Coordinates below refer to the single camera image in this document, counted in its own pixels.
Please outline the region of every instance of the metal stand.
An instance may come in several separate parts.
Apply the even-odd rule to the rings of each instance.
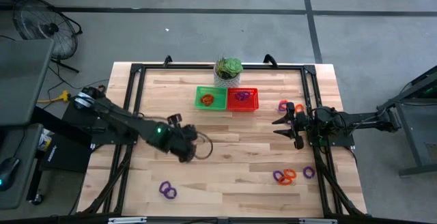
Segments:
[[[399,171],[399,176],[410,176],[418,173],[437,171],[437,164],[433,163],[427,150],[427,144],[437,145],[437,66],[428,70],[411,81],[411,87],[396,97],[378,107],[378,110],[396,108],[402,126],[410,145],[416,167]]]
[[[61,66],[61,67],[64,67],[64,68],[66,68],[66,69],[69,69],[69,70],[71,70],[71,71],[73,71],[73,72],[79,73],[79,70],[77,70],[77,69],[75,69],[75,68],[73,68],[73,67],[71,67],[71,66],[68,66],[68,65],[66,65],[66,64],[63,64],[63,63],[61,63],[61,61],[59,61],[59,60],[50,59],[50,61],[52,61],[53,63],[55,63],[55,64],[57,64],[57,65],[59,65],[59,66]]]
[[[41,151],[36,152],[36,165],[33,170],[32,180],[30,181],[29,190],[27,191],[26,201],[30,203],[35,202],[38,196],[38,187],[40,185],[42,171],[40,170],[42,159],[44,158],[44,153]]]

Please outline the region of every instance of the black floor stripe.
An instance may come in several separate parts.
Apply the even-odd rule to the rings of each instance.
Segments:
[[[315,16],[437,16],[437,12],[331,11],[314,10]]]
[[[319,40],[317,31],[315,29],[313,8],[311,7],[311,0],[303,0],[305,2],[305,9],[307,11],[307,20],[309,28],[309,37],[311,38],[311,45],[313,46],[314,59],[316,64],[322,64],[322,53],[320,52]]]
[[[83,6],[56,6],[60,12],[89,13],[169,13],[169,14],[266,14],[266,15],[305,15],[306,10],[270,9],[188,9],[188,8],[97,8]],[[9,3],[0,3],[0,11],[12,10]],[[411,16],[437,17],[437,12],[406,11],[349,11],[349,10],[311,10],[314,16]]]
[[[187,9],[187,8],[92,8],[56,6],[60,12],[91,13],[157,13],[157,14],[266,14],[266,15],[305,15],[305,10],[270,9]],[[0,5],[0,10],[12,10],[11,5]]]

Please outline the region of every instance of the orange ring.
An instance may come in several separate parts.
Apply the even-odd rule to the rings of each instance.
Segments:
[[[296,177],[298,177],[298,174],[293,169],[284,169],[284,177],[295,179]]]
[[[292,184],[293,179],[287,177],[287,176],[282,176],[281,178],[279,178],[278,180],[278,184],[280,184],[281,186],[288,186],[290,184]]]
[[[200,102],[206,107],[209,107],[214,102],[214,96],[211,94],[205,94],[200,98]]]
[[[298,108],[299,108],[299,107],[302,109],[302,110],[300,110],[300,111],[304,111],[303,105],[298,104],[298,105],[296,105],[296,107],[294,107],[294,108],[295,108],[295,113],[300,112],[300,111],[298,111]]]

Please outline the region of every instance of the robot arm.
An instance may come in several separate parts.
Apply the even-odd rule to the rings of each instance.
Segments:
[[[302,137],[298,134],[299,131],[309,131],[313,138],[328,136],[347,138],[356,129],[376,128],[381,131],[395,132],[401,128],[396,115],[386,109],[376,113],[349,114],[330,107],[318,107],[313,109],[314,116],[306,115],[303,111],[297,112],[295,116],[294,104],[289,102],[286,111],[284,117],[272,124],[290,124],[291,128],[273,132],[295,139],[296,149],[302,149],[304,146]]]
[[[190,162],[195,156],[196,145],[192,141],[197,139],[197,131],[193,125],[181,128],[180,114],[168,117],[167,123],[139,117],[112,103],[93,87],[83,88],[74,101],[77,109],[93,112],[107,123],[106,132],[111,132],[115,144],[133,143],[140,136],[161,152],[176,155],[181,163]]]

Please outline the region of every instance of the gray floor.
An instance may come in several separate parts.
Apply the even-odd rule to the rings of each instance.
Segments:
[[[303,0],[47,0],[55,5],[137,8],[303,9]],[[315,10],[437,10],[435,0],[312,0]],[[19,38],[10,12],[0,13],[0,32]],[[114,61],[213,61],[234,56],[261,61],[314,63],[305,16],[211,14],[70,13],[82,24],[76,54],[66,63],[81,70],[62,71],[75,86],[108,78]],[[368,112],[397,94],[405,83],[437,64],[437,18],[316,16],[324,63],[334,64],[344,109]],[[48,74],[41,97],[58,82]],[[53,95],[68,89],[61,86]],[[61,116],[65,104],[49,111]],[[374,216],[437,222],[437,174],[399,178],[414,165],[405,134],[356,131],[356,154],[368,212]],[[66,214],[83,176],[48,173],[41,184],[46,201],[23,203],[0,212],[0,219]]]

